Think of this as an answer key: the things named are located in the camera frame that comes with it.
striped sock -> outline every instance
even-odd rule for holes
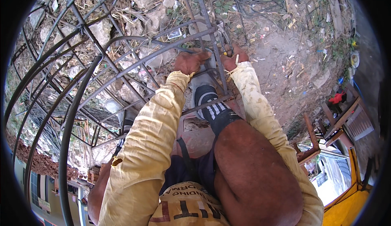
[[[216,89],[210,85],[203,85],[195,90],[195,106],[218,99]],[[210,127],[216,136],[231,122],[242,119],[224,102],[218,102],[198,110],[201,118],[210,123]]]

left hand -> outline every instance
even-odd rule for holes
[[[180,52],[174,63],[174,71],[181,71],[183,74],[190,75],[193,72],[197,72],[199,66],[203,65],[205,60],[212,56],[211,52],[202,51],[200,48],[190,48],[189,50],[196,53]]]

yellow tarp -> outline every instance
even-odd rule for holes
[[[361,191],[361,178],[357,157],[353,149],[349,150],[351,164],[351,187],[337,199],[325,206],[324,226],[348,226],[353,223],[369,196],[368,191]]]

yellow sleeve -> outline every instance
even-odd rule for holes
[[[248,61],[237,63],[237,65],[237,68],[231,72],[231,77],[242,95],[247,122],[270,141],[299,182],[304,208],[303,215],[297,225],[321,225],[324,211],[323,203],[318,197],[314,185],[301,170],[297,162],[296,151],[288,145],[287,136],[274,118],[266,97],[261,94],[254,68]]]
[[[98,225],[147,225],[159,204],[164,172],[185,104],[189,75],[172,72],[145,104],[113,161]]]

sign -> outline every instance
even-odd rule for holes
[[[40,205],[40,207],[42,207],[42,209],[47,210],[48,212],[52,212],[51,209],[50,209],[50,203],[49,202],[44,201],[43,199],[38,197],[38,204]]]

